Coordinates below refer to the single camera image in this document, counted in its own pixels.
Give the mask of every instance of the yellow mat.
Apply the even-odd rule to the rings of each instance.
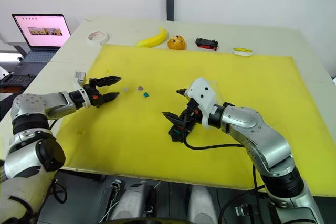
[[[89,77],[108,75],[122,80],[100,91],[119,91],[117,99],[98,109],[80,109],[63,121],[57,139],[66,167],[252,188],[252,162],[243,148],[194,151],[172,142],[167,133],[172,124],[161,112],[181,113],[187,99],[176,90],[204,77],[218,83],[224,101],[256,109],[286,138],[314,195],[336,196],[336,149],[292,58],[104,45]],[[148,98],[137,91],[139,85]],[[124,87],[129,91],[122,92]],[[188,141],[194,146],[236,143],[221,130],[201,125]]]

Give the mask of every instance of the table surface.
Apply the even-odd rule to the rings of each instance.
[[[187,43],[187,50],[207,51],[195,45],[195,38],[202,37],[216,39],[219,43],[217,50],[219,52],[231,52],[233,47],[247,47],[259,55],[292,56],[332,139],[336,142],[336,128],[334,127],[336,86],[301,32],[289,28],[127,20],[112,17],[86,19],[35,78],[25,93],[45,94],[72,91],[74,72],[79,70],[87,73],[100,51],[99,46],[91,45],[87,41],[88,35],[93,31],[107,32],[110,37],[108,44],[133,46],[139,40],[156,35],[159,27],[165,28],[170,36],[183,36]],[[167,48],[166,42],[156,48]],[[59,120],[52,130],[55,135],[61,121]],[[0,122],[1,159],[7,155],[9,139],[12,136],[9,111]]]

